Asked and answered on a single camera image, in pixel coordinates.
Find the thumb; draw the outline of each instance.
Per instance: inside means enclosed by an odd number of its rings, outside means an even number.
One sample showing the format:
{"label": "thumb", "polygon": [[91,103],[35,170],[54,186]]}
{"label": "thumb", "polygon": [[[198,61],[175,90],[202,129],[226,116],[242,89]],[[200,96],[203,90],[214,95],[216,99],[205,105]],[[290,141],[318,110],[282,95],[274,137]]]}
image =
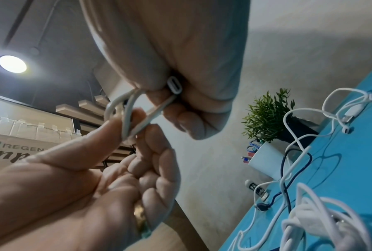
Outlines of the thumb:
{"label": "thumb", "polygon": [[[146,113],[142,109],[135,109],[132,113],[131,127],[137,125],[145,117]],[[86,170],[97,166],[118,149],[122,142],[121,129],[121,116],[116,115],[88,135],[32,155],[24,161],[74,171]]]}

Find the hand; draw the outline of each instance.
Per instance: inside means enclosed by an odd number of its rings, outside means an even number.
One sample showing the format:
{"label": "hand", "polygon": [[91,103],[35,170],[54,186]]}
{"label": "hand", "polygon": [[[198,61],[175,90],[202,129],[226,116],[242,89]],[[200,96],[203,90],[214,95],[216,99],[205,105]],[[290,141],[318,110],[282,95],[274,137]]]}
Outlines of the hand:
{"label": "hand", "polygon": [[164,88],[168,77],[180,78],[184,91],[164,110],[178,129],[205,139],[224,128],[240,82],[248,0],[81,0],[81,4],[113,68],[132,85],[150,90],[147,95],[155,105],[170,95]]}
{"label": "hand", "polygon": [[[133,122],[144,112],[136,110]],[[175,152],[157,125],[137,138],[137,154],[90,170],[121,143],[114,117],[77,140],[30,156],[0,172],[0,250],[124,250],[140,239],[133,215],[142,201],[156,228],[179,190]]]}

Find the blue tabletop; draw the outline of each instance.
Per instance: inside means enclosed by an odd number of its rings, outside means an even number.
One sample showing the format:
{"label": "blue tabletop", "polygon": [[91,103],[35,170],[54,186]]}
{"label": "blue tabletop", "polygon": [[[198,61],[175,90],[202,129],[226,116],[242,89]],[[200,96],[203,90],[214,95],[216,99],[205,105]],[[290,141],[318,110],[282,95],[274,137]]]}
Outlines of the blue tabletop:
{"label": "blue tabletop", "polygon": [[[372,73],[357,88],[372,91]],[[352,93],[346,100],[359,96],[360,94]],[[335,198],[348,204],[360,214],[372,234],[372,103],[368,104],[366,109],[351,123],[351,127],[353,128],[351,134],[343,134],[341,127],[337,126],[331,137],[314,140],[310,150],[313,162],[295,180],[289,189],[289,195],[291,200],[294,200],[296,184],[305,183],[318,196]],[[331,125],[329,124],[321,134],[328,134],[330,130]],[[302,160],[295,172],[306,164],[307,159],[308,157]],[[269,189],[271,189],[271,196],[280,191],[278,183],[271,185]],[[267,212],[257,212],[257,220],[245,235],[242,247],[251,247],[259,242],[282,200],[283,198],[280,196]],[[254,208],[252,207],[220,248],[220,251],[227,251],[237,233],[250,225],[253,213]],[[284,210],[269,239],[260,250],[270,251],[279,247],[282,237],[281,221],[287,217],[288,211]],[[307,250],[333,250],[330,244],[312,236],[307,236],[307,247]]]}

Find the gold ring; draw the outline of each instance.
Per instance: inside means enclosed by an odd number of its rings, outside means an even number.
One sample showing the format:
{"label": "gold ring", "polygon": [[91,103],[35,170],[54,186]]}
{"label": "gold ring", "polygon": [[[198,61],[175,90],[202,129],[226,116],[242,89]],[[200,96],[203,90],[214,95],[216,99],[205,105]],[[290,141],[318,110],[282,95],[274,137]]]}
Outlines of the gold ring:
{"label": "gold ring", "polygon": [[147,223],[146,214],[144,213],[144,207],[141,201],[135,203],[135,210],[133,214],[136,218],[137,231],[140,233],[143,239],[149,238],[151,235],[151,229]]}

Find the gray ceiling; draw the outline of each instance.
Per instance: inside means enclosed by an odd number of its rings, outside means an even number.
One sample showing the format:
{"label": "gray ceiling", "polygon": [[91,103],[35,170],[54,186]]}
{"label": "gray ceiling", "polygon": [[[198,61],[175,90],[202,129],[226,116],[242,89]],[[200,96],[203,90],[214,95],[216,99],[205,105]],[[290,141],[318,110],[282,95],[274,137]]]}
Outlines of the gray ceiling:
{"label": "gray ceiling", "polygon": [[[78,0],[58,2],[38,46],[39,55],[30,52],[55,2],[0,0],[0,56],[18,56],[29,67],[21,75],[0,67],[0,95],[49,111],[63,103],[77,106],[79,100],[92,100],[101,89],[92,70],[104,61]],[[25,15],[16,27],[22,9]]]}

